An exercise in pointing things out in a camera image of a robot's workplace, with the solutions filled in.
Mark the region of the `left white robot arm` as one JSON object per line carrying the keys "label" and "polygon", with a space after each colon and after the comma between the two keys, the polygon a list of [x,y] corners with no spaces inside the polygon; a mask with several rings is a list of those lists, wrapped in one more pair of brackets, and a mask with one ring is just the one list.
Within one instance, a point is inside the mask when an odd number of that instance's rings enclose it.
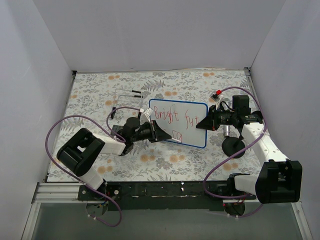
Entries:
{"label": "left white robot arm", "polygon": [[162,130],[155,120],[140,123],[136,117],[126,120],[117,131],[119,136],[101,136],[81,128],[57,152],[57,159],[81,182],[90,186],[89,194],[95,200],[106,196],[104,179],[94,169],[93,164],[100,154],[125,156],[135,142],[148,140],[150,143],[170,140],[172,136]]}

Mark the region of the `blue framed whiteboard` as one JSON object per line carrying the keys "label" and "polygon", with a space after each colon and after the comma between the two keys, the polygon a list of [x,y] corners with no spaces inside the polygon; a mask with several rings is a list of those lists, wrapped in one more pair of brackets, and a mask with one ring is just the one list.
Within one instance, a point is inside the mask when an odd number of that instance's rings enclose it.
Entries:
{"label": "blue framed whiteboard", "polygon": [[170,140],[172,143],[201,149],[207,146],[207,131],[196,128],[207,116],[209,108],[206,103],[150,99],[149,107],[153,110],[151,119],[172,138],[181,141]]}

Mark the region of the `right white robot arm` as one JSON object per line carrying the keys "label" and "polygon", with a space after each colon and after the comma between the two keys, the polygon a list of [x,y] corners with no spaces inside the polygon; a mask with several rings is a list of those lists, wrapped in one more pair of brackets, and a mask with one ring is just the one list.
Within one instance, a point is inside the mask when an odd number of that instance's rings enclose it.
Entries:
{"label": "right white robot arm", "polygon": [[296,203],[300,199],[303,167],[279,150],[266,134],[262,114],[252,112],[249,103],[248,95],[234,95],[232,107],[212,105],[196,125],[207,131],[233,126],[240,136],[227,136],[222,143],[223,152],[228,157],[240,158],[248,143],[261,164],[258,174],[232,173],[226,181],[226,196],[237,199],[250,194],[262,204]]}

